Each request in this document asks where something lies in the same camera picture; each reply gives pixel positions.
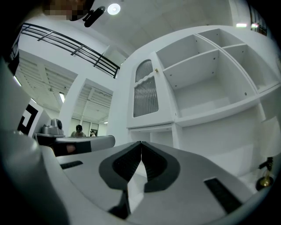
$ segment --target table lamp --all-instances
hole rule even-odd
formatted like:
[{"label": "table lamp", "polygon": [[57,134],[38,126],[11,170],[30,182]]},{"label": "table lamp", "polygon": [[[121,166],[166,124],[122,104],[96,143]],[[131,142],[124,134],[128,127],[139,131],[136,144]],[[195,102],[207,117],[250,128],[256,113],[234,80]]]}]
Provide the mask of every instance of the table lamp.
[{"label": "table lamp", "polygon": [[258,191],[273,184],[273,178],[270,176],[272,157],[281,153],[281,130],[277,117],[262,122],[259,141],[261,155],[267,157],[267,161],[260,164],[259,169],[267,167],[267,171],[265,177],[260,178],[256,183]]}]

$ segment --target white ceiling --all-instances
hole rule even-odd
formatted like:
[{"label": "white ceiling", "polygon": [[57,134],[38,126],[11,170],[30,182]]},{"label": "white ceiling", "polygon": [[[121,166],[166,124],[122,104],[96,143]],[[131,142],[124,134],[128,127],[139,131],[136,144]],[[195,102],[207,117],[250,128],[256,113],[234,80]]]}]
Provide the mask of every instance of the white ceiling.
[{"label": "white ceiling", "polygon": [[105,12],[90,28],[83,21],[68,24],[97,33],[128,54],[168,33],[202,25],[232,25],[228,0],[96,0],[92,9],[118,3],[117,15]]},{"label": "white ceiling", "polygon": [[[67,95],[75,77],[58,71],[41,62],[20,56],[16,77],[23,89],[42,107],[60,112],[62,101],[59,92]],[[107,121],[112,96],[85,84],[76,102],[73,117],[85,121]]]}]

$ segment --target round ceiling light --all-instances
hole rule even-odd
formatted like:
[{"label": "round ceiling light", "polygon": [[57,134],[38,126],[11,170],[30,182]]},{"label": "round ceiling light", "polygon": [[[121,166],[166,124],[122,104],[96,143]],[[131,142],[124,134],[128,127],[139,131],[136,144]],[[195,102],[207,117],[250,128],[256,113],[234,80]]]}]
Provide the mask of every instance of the round ceiling light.
[{"label": "round ceiling light", "polygon": [[121,7],[114,3],[114,4],[111,4],[108,8],[107,8],[107,12],[110,14],[110,15],[116,15],[120,12],[120,9]]}]

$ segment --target ribbed glass panel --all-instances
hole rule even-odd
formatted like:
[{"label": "ribbed glass panel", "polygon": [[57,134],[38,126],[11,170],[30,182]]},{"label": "ribbed glass panel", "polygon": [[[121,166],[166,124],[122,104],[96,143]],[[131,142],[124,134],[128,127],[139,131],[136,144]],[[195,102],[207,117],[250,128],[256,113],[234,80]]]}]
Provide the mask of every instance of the ribbed glass panel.
[{"label": "ribbed glass panel", "polygon": [[158,99],[154,77],[135,88],[133,116],[143,116],[157,112]]},{"label": "ribbed glass panel", "polygon": [[152,62],[150,59],[143,61],[136,71],[136,82],[140,79],[143,79],[145,76],[148,76],[153,72]]}]

